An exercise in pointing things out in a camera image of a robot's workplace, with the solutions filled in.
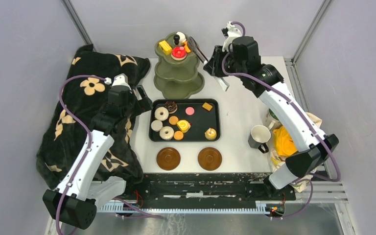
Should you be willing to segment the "white glazed donut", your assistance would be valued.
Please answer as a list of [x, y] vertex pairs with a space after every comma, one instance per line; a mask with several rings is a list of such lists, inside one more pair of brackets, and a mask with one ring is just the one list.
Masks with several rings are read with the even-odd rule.
[[154, 112], [154, 118], [159, 121], [165, 121], [169, 117], [169, 111], [165, 107], [159, 107]]
[[170, 126], [164, 126], [160, 129], [159, 135], [163, 140], [171, 140], [174, 136], [174, 129]]

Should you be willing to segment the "round tan biscuit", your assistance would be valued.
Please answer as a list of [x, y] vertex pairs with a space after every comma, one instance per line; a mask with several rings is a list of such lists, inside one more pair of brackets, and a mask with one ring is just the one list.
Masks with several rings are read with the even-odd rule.
[[184, 133], [182, 131], [174, 132], [173, 138], [177, 141], [180, 141], [184, 138]]
[[168, 121], [171, 125], [176, 125], [178, 123], [179, 119], [178, 119], [177, 116], [170, 116]]

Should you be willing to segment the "red glazed donut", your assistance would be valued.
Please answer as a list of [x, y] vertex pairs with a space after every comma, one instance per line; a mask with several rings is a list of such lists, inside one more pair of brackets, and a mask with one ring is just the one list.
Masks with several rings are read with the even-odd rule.
[[185, 47], [175, 47], [170, 55], [173, 60], [182, 61], [187, 57], [187, 52], [185, 50]]

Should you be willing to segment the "yellow swirl roll cake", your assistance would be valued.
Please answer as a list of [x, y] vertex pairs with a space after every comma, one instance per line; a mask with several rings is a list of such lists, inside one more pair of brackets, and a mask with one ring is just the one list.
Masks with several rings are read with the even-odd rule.
[[176, 125], [182, 133], [186, 133], [191, 128], [191, 124], [184, 119], [179, 120]]

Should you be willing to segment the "rectangular tan cracker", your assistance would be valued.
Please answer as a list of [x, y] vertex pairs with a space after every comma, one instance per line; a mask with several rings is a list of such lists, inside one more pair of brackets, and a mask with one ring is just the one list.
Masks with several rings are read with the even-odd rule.
[[210, 112], [213, 109], [213, 106], [207, 102], [203, 103], [202, 108]]

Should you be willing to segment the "black rectangular tray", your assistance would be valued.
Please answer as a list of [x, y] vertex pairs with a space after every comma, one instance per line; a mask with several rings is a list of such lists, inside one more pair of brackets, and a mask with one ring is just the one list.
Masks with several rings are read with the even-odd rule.
[[[184, 134], [182, 142], [200, 142], [208, 141], [205, 138], [205, 132], [209, 128], [213, 128], [217, 131], [218, 140], [221, 136], [220, 118], [219, 118], [219, 106], [218, 102], [212, 98], [194, 98], [194, 99], [174, 99], [177, 103], [178, 109], [170, 116], [177, 116], [179, 120], [187, 120], [191, 124], [191, 128]], [[208, 112], [202, 108], [203, 103], [209, 103], [213, 106], [213, 109]], [[192, 116], [188, 116], [185, 112], [187, 107], [193, 107], [195, 113]]]

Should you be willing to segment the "orange fish-shaped pastry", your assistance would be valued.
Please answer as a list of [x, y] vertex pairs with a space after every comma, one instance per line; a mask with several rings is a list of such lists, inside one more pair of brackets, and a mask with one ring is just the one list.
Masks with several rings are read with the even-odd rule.
[[187, 41], [183, 42], [183, 46], [184, 46], [184, 49], [185, 49], [186, 53], [191, 53], [191, 50], [188, 47], [188, 42]]

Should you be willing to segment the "brown wooden coaster left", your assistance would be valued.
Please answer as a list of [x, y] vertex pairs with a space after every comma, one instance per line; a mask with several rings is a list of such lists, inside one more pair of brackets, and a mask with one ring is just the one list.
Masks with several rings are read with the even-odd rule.
[[174, 170], [180, 164], [180, 161], [180, 153], [172, 147], [161, 149], [156, 156], [158, 166], [166, 171]]

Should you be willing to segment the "chocolate sprinkle donut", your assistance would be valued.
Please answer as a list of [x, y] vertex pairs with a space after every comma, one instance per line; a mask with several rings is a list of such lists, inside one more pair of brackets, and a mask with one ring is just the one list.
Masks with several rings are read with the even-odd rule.
[[164, 107], [168, 110], [169, 114], [175, 113], [178, 109], [177, 103], [175, 101], [167, 101], [164, 104]]

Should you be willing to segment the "white cake block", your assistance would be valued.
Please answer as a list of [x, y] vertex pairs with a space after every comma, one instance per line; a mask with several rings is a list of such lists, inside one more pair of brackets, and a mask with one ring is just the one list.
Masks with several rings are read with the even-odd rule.
[[176, 32], [173, 39], [174, 39], [175, 45], [182, 45], [186, 42], [187, 37], [182, 32]]

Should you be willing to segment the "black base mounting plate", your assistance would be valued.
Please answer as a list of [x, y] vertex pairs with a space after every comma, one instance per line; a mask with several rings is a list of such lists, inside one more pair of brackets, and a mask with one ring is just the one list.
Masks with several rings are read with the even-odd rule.
[[146, 173], [142, 182], [127, 185], [122, 196], [139, 195], [144, 200], [158, 196], [239, 196], [251, 200], [296, 200], [291, 186], [269, 189], [265, 184], [268, 173]]

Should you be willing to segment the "yellow layered cake slice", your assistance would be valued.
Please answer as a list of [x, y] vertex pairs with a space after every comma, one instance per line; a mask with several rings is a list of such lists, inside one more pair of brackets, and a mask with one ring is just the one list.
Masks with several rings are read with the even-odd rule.
[[160, 50], [165, 54], [165, 55], [170, 55], [172, 53], [172, 46], [166, 41], [162, 40], [158, 43], [158, 46]]

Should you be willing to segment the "grey mug white inside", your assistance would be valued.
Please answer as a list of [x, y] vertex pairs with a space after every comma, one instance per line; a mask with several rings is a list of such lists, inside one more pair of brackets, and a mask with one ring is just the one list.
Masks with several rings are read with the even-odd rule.
[[267, 143], [271, 138], [270, 130], [264, 125], [254, 126], [248, 137], [248, 145], [251, 148], [258, 149], [261, 153], [265, 154], [269, 152]]

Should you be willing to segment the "steel tongs white handle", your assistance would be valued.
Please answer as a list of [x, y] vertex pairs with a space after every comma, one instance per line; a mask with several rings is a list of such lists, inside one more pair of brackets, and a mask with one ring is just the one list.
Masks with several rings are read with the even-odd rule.
[[[209, 61], [204, 55], [204, 53], [201, 51], [201, 49], [199, 48], [197, 42], [194, 40], [193, 37], [188, 36], [187, 46], [199, 58], [199, 60], [204, 66], [207, 65]], [[219, 86], [222, 88], [223, 91], [226, 92], [228, 90], [230, 84], [227, 81], [225, 81], [224, 78], [212, 75], [211, 72], [209, 72], [209, 74], [216, 80], [216, 82], [219, 84]]]

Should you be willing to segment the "yellow cream cupcake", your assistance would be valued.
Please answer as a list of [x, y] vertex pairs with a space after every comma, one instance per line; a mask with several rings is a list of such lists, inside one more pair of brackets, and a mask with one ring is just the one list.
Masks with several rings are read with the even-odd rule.
[[205, 132], [205, 138], [210, 140], [210, 141], [216, 139], [216, 137], [217, 137], [217, 131], [213, 128], [209, 128]]

